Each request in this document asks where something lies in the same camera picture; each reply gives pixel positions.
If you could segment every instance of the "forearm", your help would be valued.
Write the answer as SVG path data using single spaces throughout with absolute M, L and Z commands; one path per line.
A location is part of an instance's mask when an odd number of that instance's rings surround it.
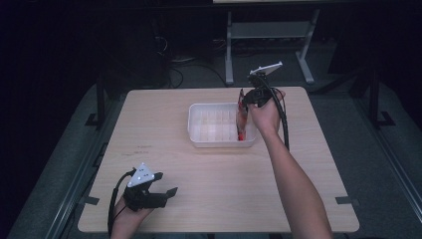
M 311 180 L 276 133 L 264 133 L 264 141 L 295 238 L 331 238 L 322 200 Z
M 125 206 L 124 199 L 121 197 L 114 209 L 114 222 L 110 238 L 131 238 L 136 233 L 143 220 L 153 210 L 153 208 L 142 208 L 137 211 L 132 211 Z

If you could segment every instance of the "left hand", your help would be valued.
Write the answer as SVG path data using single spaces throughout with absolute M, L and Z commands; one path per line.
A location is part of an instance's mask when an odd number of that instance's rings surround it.
M 114 208 L 115 220 L 114 220 L 114 224 L 112 225 L 111 238 L 112 239 L 131 238 L 134 235 L 134 233 L 136 233 L 137 229 L 139 228 L 143 220 L 153 210 L 154 210 L 153 208 L 142 208 L 137 211 L 132 211 L 128 207 L 125 207 L 124 198 L 121 197 Z

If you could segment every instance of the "gray carpet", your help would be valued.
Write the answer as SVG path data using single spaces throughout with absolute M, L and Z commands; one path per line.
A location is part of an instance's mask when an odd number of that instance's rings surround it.
M 313 44 L 310 48 L 307 59 L 316 79 L 312 86 L 305 83 L 294 48 L 286 46 L 283 51 L 272 54 L 235 57 L 234 87 L 250 87 L 246 76 L 251 70 L 282 61 L 284 65 L 269 75 L 272 86 L 300 86 L 308 91 L 319 89 L 337 77 L 326 73 L 334 47 L 335 44 L 328 43 Z M 220 54 L 213 63 L 194 61 L 176 68 L 184 77 L 180 88 L 225 87 L 216 74 L 224 77 L 223 60 Z M 174 82 L 180 80 L 179 74 L 174 71 L 171 76 Z M 348 235 L 336 233 L 335 238 L 422 238 L 421 221 L 377 143 L 373 128 L 368 125 L 367 117 L 362 115 L 356 100 L 347 94 L 351 83 L 343 84 L 326 95 L 310 96 L 347 193 L 356 201 L 354 209 L 360 222 L 357 232 Z M 391 143 L 409 177 L 420 190 L 422 132 L 402 109 L 395 94 L 383 85 L 380 90 L 380 110 L 389 112 L 396 122 L 396 126 L 383 127 L 381 133 Z M 89 193 L 92 175 L 101 162 L 103 145 L 110 137 L 123 102 L 124 96 L 120 101 L 106 101 L 105 125 L 96 130 L 95 127 L 85 126 L 89 115 L 96 112 L 96 88 L 92 87 L 86 93 L 9 238 L 45 238 L 52 235 L 51 230 L 57 230 L 54 235 L 61 238 L 107 237 L 106 234 L 80 232 L 77 225 L 83 210 L 82 195 Z M 89 169 L 77 175 L 80 166 L 87 163 L 84 160 L 89 161 Z M 69 192 L 75 182 L 79 187 Z M 63 204 L 67 193 L 75 194 L 77 201 L 69 202 L 71 205 Z M 58 220 L 58 211 L 64 207 L 71 211 L 59 215 L 63 217 L 63 222 L 67 222 L 66 225 L 52 228 L 52 223 Z M 137 237 L 149 238 L 152 235 Z M 291 238 L 291 235 L 283 234 L 283 238 Z

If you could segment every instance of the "metal stand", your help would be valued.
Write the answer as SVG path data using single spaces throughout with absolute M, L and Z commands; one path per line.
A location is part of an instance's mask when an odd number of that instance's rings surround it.
M 353 98 L 361 98 L 369 88 L 369 120 L 372 125 L 380 129 L 381 126 L 395 125 L 388 112 L 381 112 L 384 120 L 378 120 L 379 75 L 374 68 L 359 68 L 343 76 L 319 90 L 310 92 L 310 95 L 323 95 L 341 84 L 356 79 L 349 93 Z
M 232 39 L 253 39 L 253 38 L 305 38 L 302 49 L 297 52 L 297 58 L 308 84 L 314 83 L 306 55 L 310 47 L 311 39 L 317 25 L 319 9 L 314 10 L 310 21 L 302 22 L 251 22 L 233 23 L 232 13 L 228 13 L 227 19 L 227 51 L 226 51 L 226 85 L 233 85 L 232 67 Z
M 96 126 L 99 130 L 106 117 L 105 89 L 102 77 L 97 78 L 97 120 L 95 120 L 95 117 L 96 114 L 90 114 L 85 125 Z

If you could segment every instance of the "black tape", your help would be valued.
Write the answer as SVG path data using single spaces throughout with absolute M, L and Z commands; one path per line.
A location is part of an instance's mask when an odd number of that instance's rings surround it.
M 97 206 L 97 204 L 99 204 L 100 199 L 96 197 L 86 197 L 84 201 L 87 204 Z
M 341 204 L 351 204 L 353 206 L 360 205 L 360 203 L 357 199 L 351 199 L 348 196 L 336 197 L 335 201 L 337 202 L 338 205 L 341 205 Z

